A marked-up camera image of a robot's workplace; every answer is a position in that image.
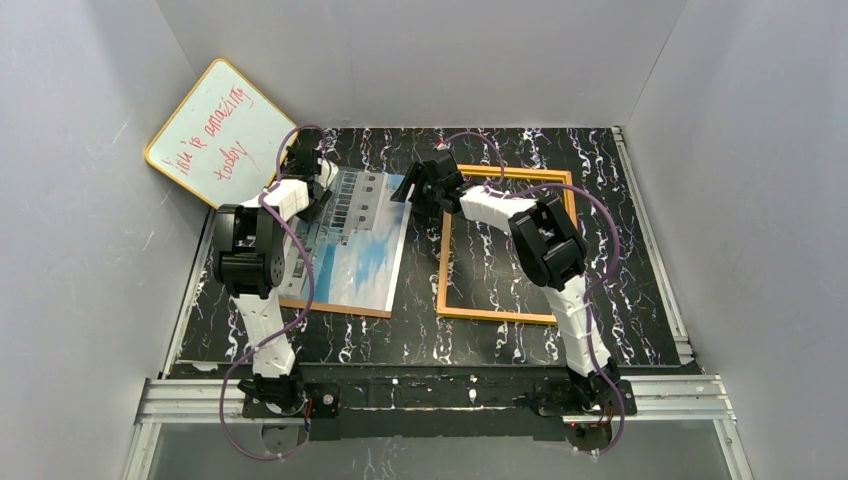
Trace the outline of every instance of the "wooden frame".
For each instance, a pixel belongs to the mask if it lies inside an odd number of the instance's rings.
[[[500,167],[486,167],[478,165],[459,165],[459,171],[463,175],[472,177],[497,177],[500,176]],[[537,170],[532,168],[507,167],[506,178],[520,178],[525,180],[542,180],[548,183],[565,183],[571,185],[571,172],[565,170]],[[565,210],[571,221],[577,225],[577,204],[574,201],[574,193],[565,192]],[[451,215],[444,214],[442,220],[442,246],[439,255],[439,289],[436,293],[436,315],[454,318],[468,318],[474,320],[493,320],[497,322],[526,322],[540,323],[544,325],[556,325],[556,319],[551,314],[496,312],[492,310],[475,310],[469,308],[448,307],[448,263],[450,262],[450,240],[451,240]]]

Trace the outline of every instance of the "cable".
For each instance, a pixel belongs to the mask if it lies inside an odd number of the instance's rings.
[[[318,144],[318,146],[319,147],[324,146],[324,140],[327,139],[327,134],[324,133],[324,129],[319,127],[318,125],[313,125],[311,123],[307,123],[306,125],[294,127],[293,129],[289,130],[289,133],[287,133],[286,136],[283,137],[283,141],[280,142],[280,148],[277,149],[277,157],[274,159],[274,163],[277,165],[277,173],[274,177],[276,179],[276,181],[279,182],[280,180],[282,180],[282,177],[283,177],[283,173],[280,171],[280,167],[283,164],[283,150],[286,148],[286,144],[289,142],[289,139],[291,138],[292,135],[294,135],[295,133],[297,133],[301,130],[306,130],[307,128],[313,128],[313,129],[321,132],[321,142]]]
[[[561,188],[561,189],[564,189],[564,190],[569,190],[571,192],[574,192],[574,193],[586,198],[587,200],[589,200],[592,203],[592,205],[595,206],[595,208],[599,212],[601,212],[601,215],[603,215],[604,219],[606,220],[607,224],[610,227],[610,231],[611,231],[611,234],[612,234],[612,242],[613,242],[612,259],[610,260],[610,263],[607,266],[606,272],[604,272],[604,274],[601,275],[601,278],[599,278],[595,283],[590,285],[589,288],[586,289],[586,293],[583,294],[583,303],[588,304],[589,299],[591,299],[591,297],[592,297],[592,292],[599,285],[602,285],[610,277],[612,277],[612,274],[615,273],[616,269],[618,268],[618,262],[619,262],[619,259],[621,258],[621,239],[619,238],[619,235],[618,235],[618,227],[616,227],[615,220],[613,220],[612,215],[609,213],[609,210],[607,210],[607,208],[604,206],[603,202],[601,202],[600,200],[595,198],[591,193],[587,192],[586,190],[583,190],[582,188],[577,188],[577,187],[572,186],[572,185],[567,185],[567,184],[564,184],[564,183],[543,183],[541,185],[536,185],[534,187],[528,188],[527,190],[524,190],[524,191],[521,191],[521,192],[506,195],[503,198],[524,197],[524,196],[536,193],[539,190],[543,190],[545,188]],[[610,388],[612,388],[613,393],[615,393],[615,399],[618,402],[618,406],[620,408],[619,415],[620,415],[621,423],[618,426],[618,431],[615,433],[615,437],[612,439],[610,444],[607,445],[606,447],[604,447],[603,449],[601,449],[598,452],[598,454],[602,455],[602,454],[610,451],[610,449],[612,449],[612,447],[614,447],[618,443],[618,441],[621,439],[621,435],[624,433],[624,418],[625,418],[624,398],[621,396],[621,391],[618,389],[618,386],[616,386],[616,384],[607,376],[607,374],[604,373],[604,370],[601,368],[601,365],[598,363],[598,358],[595,355],[595,345],[594,345],[594,343],[592,343],[592,309],[591,308],[586,309],[586,341],[589,344],[589,357],[592,359],[592,366],[595,367],[595,370],[598,371],[598,374],[601,376],[601,378],[603,378],[604,381],[607,382],[607,385],[609,385]]]
[[[283,148],[285,148],[286,142],[288,142],[289,138],[291,138],[291,136],[294,134],[294,132],[300,131],[304,128],[320,128],[320,127],[316,127],[314,125],[303,125],[303,126],[300,126],[300,127],[296,127],[295,129],[290,131],[285,136],[285,138],[283,138],[282,143],[280,143],[280,149],[279,149],[278,155],[277,155],[278,159],[280,158],[280,155],[282,154]],[[218,399],[218,420],[221,423],[221,428],[224,430],[224,436],[227,437],[227,440],[230,442],[230,445],[232,445],[233,448],[238,450],[238,452],[241,453],[242,455],[249,457],[249,458],[252,458],[254,460],[262,460],[262,461],[275,461],[275,460],[282,460],[284,458],[288,458],[291,455],[294,455],[295,453],[300,451],[300,449],[303,448],[304,445],[306,445],[306,442],[301,443],[300,445],[296,446],[295,448],[293,448],[292,450],[289,450],[286,453],[279,453],[277,455],[257,455],[253,452],[248,451],[246,448],[242,447],[236,441],[235,437],[233,437],[233,434],[232,434],[232,432],[230,432],[230,429],[227,427],[227,423],[224,419],[224,395],[226,394],[226,391],[227,391],[227,382],[229,381],[230,377],[235,372],[236,368],[238,368],[239,365],[242,365],[246,361],[253,358],[253,356],[256,354],[256,352],[259,351],[262,347],[264,347],[265,345],[274,341],[276,338],[279,338],[279,337],[285,335],[286,333],[288,333],[289,331],[291,331],[292,329],[294,329],[298,325],[300,325],[303,322],[303,320],[306,319],[306,315],[312,309],[312,301],[315,297],[315,275],[312,271],[312,262],[309,261],[309,255],[306,253],[306,249],[303,247],[303,244],[300,243],[300,239],[297,238],[297,235],[295,235],[294,231],[289,226],[289,224],[286,223],[286,221],[280,216],[280,214],[276,210],[274,210],[273,207],[271,207],[270,205],[268,205],[268,203],[265,202],[265,198],[268,196],[268,194],[273,192],[274,190],[276,190],[277,187],[279,187],[279,184],[276,184],[276,185],[272,186],[269,190],[262,192],[259,195],[259,204],[262,205],[262,207],[265,208],[265,210],[267,210],[268,213],[271,214],[272,217],[274,217],[274,220],[276,220],[280,224],[281,227],[283,227],[283,230],[285,230],[286,235],[291,237],[292,243],[294,244],[295,248],[297,248],[297,251],[300,254],[300,257],[303,259],[303,264],[306,267],[306,274],[307,274],[307,277],[309,279],[309,296],[306,299],[306,305],[304,305],[303,309],[300,311],[300,313],[297,315],[297,317],[291,323],[284,326],[282,329],[280,329],[276,333],[269,335],[268,337],[266,337],[261,342],[257,343],[253,348],[250,349],[250,351],[248,351],[241,358],[239,358],[238,360],[233,362],[233,364],[230,366],[230,368],[227,369],[227,373],[224,374],[224,381],[221,385],[221,396]]]
[[[449,144],[450,141],[453,140],[454,138],[459,138],[459,137],[469,136],[469,135],[472,136],[472,137],[477,137],[477,138],[483,140],[483,142],[485,142],[487,145],[489,145],[492,148],[492,150],[494,150],[495,154],[498,156],[498,163],[500,163],[500,165],[501,165],[501,176],[500,176],[500,178],[498,178],[498,181],[493,182],[491,178],[488,178],[483,183],[483,185],[484,186],[490,186],[490,185],[500,186],[503,183],[504,178],[506,178],[506,162],[504,162],[503,156],[501,155],[500,150],[498,150],[498,147],[495,146],[494,142],[492,142],[491,140],[489,140],[488,138],[486,138],[484,135],[482,135],[480,133],[465,131],[465,132],[454,133],[453,135],[448,137],[447,140],[445,140],[445,143]]]

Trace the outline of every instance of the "white wall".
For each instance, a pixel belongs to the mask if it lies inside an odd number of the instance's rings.
[[[142,148],[197,77],[149,0],[6,0],[0,65],[0,478],[118,478],[205,213]]]
[[[846,478],[848,4],[691,0],[625,134],[758,478]]]
[[[160,1],[195,72],[231,60],[299,123],[627,121],[685,0]]]

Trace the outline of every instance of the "black marble surface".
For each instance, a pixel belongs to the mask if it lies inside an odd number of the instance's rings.
[[[433,146],[460,129],[341,129],[328,133],[327,156],[339,165],[403,174]],[[621,364],[679,365],[636,210],[609,129],[486,129],[510,166],[569,170],[573,183],[610,208],[622,237],[622,269],[594,298],[601,337]],[[317,134],[300,140],[317,144]],[[496,165],[479,139],[453,142],[457,162]],[[608,229],[577,199],[578,227],[589,246],[587,273],[597,279],[608,260]],[[516,274],[507,238],[485,226],[455,221],[448,305],[546,313],[544,297]],[[391,319],[312,312],[290,335],[301,362],[419,365],[565,364],[555,327],[442,318],[435,315],[441,219],[410,218]],[[230,363],[247,335],[224,287],[201,274],[178,362]],[[492,262],[484,268],[483,262]],[[284,321],[295,311],[283,309]]]

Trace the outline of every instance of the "whiteboard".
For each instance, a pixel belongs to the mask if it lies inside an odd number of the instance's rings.
[[[251,199],[268,185],[276,174],[280,142],[294,127],[241,73],[219,58],[153,138],[144,158],[218,208]],[[296,137],[292,135],[288,145]]]

